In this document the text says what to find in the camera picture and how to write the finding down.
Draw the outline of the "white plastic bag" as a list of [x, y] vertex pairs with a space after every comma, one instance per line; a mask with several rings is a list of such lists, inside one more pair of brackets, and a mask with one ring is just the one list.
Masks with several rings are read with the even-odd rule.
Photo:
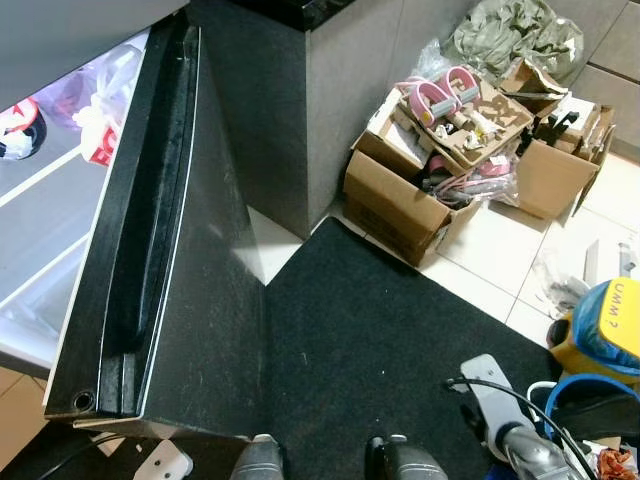
[[81, 125], [81, 129], [77, 131], [79, 152], [82, 128], [105, 120], [111, 120], [118, 128], [120, 142], [143, 56], [143, 51], [138, 47], [123, 44], [83, 65], [91, 68], [96, 86], [91, 104], [74, 115], [74, 119]]

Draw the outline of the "crumpled clear plastic wrap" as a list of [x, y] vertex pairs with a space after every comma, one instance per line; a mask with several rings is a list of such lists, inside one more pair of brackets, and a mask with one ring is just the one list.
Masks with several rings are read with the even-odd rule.
[[532, 294], [552, 317], [567, 314], [582, 297], [617, 276], [636, 278], [634, 237], [593, 239], [540, 253], [532, 264]]

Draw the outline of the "yellow blue plastic container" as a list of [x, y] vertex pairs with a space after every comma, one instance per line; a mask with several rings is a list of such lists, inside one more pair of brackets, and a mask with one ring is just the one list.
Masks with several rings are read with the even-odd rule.
[[617, 276], [591, 288], [547, 334], [567, 374], [598, 374], [635, 387], [640, 381], [640, 284]]

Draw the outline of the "small brown cardboard box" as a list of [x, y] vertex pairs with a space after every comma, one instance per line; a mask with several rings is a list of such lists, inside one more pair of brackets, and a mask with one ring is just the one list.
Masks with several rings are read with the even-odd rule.
[[535, 140], [535, 129], [547, 116], [539, 116], [518, 148], [517, 195], [513, 205], [540, 219], [556, 219], [567, 210], [579, 210], [603, 168], [612, 147], [614, 109], [567, 97], [552, 114], [579, 111], [580, 119], [556, 147]]

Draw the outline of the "round blue waste bin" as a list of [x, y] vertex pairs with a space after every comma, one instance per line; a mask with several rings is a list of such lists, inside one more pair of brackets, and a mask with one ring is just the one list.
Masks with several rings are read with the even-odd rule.
[[[594, 385], [600, 385], [600, 387], [604, 387], [604, 385], [608, 385], [609, 388], [616, 388], [617, 390], [622, 390], [622, 392], [630, 393], [632, 396], [635, 396], [637, 401], [639, 401], [640, 406], [640, 394], [636, 393], [636, 390], [631, 387], [627, 387], [627, 385], [621, 383], [621, 381], [614, 380], [613, 378], [608, 378], [608, 376], [600, 375], [600, 374], [573, 374], [564, 376], [564, 378], [559, 379], [550, 387], [540, 387], [538, 389], [531, 388], [531, 398], [532, 402], [534, 402], [535, 406], [538, 406], [545, 413], [550, 413], [554, 410], [554, 402], [556, 402], [557, 396], [559, 393], [563, 392], [566, 388], [571, 388], [572, 385], [581, 385], [581, 387], [594, 387]], [[577, 458], [575, 454], [572, 453], [570, 447], [575, 447], [579, 449], [582, 456], [590, 457], [591, 453], [591, 443], [602, 444], [604, 440], [616, 438], [620, 440], [621, 445], [625, 445], [625, 447], [636, 448], [639, 447], [640, 444], [640, 434], [639, 438], [628, 439], [621, 438], [621, 436], [611, 436], [611, 438], [605, 438], [600, 440], [577, 440], [575, 436], [570, 433], [567, 433], [566, 430], [562, 428], [561, 425], [558, 425], [558, 428], [553, 428], [550, 426], [548, 422], [540, 421], [540, 428], [543, 430], [543, 433], [549, 436], [550, 439], [553, 440], [554, 443], [557, 443], [559, 447], [566, 448], [567, 456], [570, 457], [570, 460], [575, 460], [577, 462]]]

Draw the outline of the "pink plastic packet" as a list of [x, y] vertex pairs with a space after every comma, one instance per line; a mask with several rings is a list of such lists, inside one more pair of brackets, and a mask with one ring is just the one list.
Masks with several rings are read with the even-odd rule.
[[463, 209], [476, 201], [503, 195], [515, 186], [515, 172], [511, 161], [499, 155], [476, 165], [470, 173], [453, 175], [445, 168], [443, 155], [430, 157], [422, 187], [440, 204], [451, 209]]

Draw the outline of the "black bin bag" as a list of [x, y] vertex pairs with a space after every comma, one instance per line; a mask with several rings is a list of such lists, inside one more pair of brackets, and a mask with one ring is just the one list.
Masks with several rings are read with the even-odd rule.
[[639, 438], [640, 406], [635, 396], [608, 385], [572, 385], [559, 393], [552, 419], [577, 440]]

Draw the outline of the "grey kitchen cabinet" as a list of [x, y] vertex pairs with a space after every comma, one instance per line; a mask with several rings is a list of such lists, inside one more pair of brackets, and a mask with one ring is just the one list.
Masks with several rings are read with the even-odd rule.
[[613, 151], [640, 160], [639, 0], [547, 0], [584, 33], [581, 58], [566, 79], [573, 95], [614, 109]]

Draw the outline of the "brown cardboard sheet with cutouts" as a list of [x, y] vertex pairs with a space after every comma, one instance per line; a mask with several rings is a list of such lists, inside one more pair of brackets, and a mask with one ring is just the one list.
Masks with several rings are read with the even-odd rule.
[[529, 110], [480, 79], [460, 101], [434, 116], [434, 123], [420, 133], [419, 143], [442, 155], [449, 172], [463, 174], [503, 148], [517, 145], [531, 123]]

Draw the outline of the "folded brown cardboard piece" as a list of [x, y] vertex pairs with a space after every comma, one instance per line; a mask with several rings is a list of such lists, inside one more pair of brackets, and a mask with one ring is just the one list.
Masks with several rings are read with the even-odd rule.
[[567, 87], [524, 58], [516, 58], [500, 79], [499, 90], [534, 116], [548, 116], [570, 95]]

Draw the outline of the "clear plastic bag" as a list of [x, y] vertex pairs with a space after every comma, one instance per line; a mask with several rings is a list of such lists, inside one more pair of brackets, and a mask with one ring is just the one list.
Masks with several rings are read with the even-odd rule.
[[419, 52], [416, 63], [410, 69], [410, 77], [438, 81], [445, 73], [465, 65], [465, 59], [454, 47], [453, 38], [433, 38]]

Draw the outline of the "dark grey counter unit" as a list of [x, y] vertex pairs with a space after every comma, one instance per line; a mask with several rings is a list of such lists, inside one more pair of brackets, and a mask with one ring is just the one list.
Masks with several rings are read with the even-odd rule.
[[310, 236], [337, 198], [349, 148], [422, 47], [477, 0], [356, 0], [301, 32], [232, 0], [191, 0], [248, 206]]

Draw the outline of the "robot right leg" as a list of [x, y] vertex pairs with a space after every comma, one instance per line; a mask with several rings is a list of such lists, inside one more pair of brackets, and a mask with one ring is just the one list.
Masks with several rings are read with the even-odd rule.
[[401, 434], [372, 436], [364, 475], [365, 480], [449, 480], [433, 454]]

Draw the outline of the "black countertop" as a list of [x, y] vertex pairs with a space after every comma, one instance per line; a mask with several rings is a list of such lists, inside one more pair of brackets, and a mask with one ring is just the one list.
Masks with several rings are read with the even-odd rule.
[[314, 31], [356, 0], [232, 0], [297, 31]]

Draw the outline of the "purple plastic bag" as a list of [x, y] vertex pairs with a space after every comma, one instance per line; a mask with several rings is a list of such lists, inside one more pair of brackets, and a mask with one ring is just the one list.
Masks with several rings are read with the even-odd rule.
[[81, 125], [74, 115], [91, 104], [95, 86], [91, 68], [82, 67], [41, 88], [33, 95], [33, 100], [51, 123], [79, 131]]

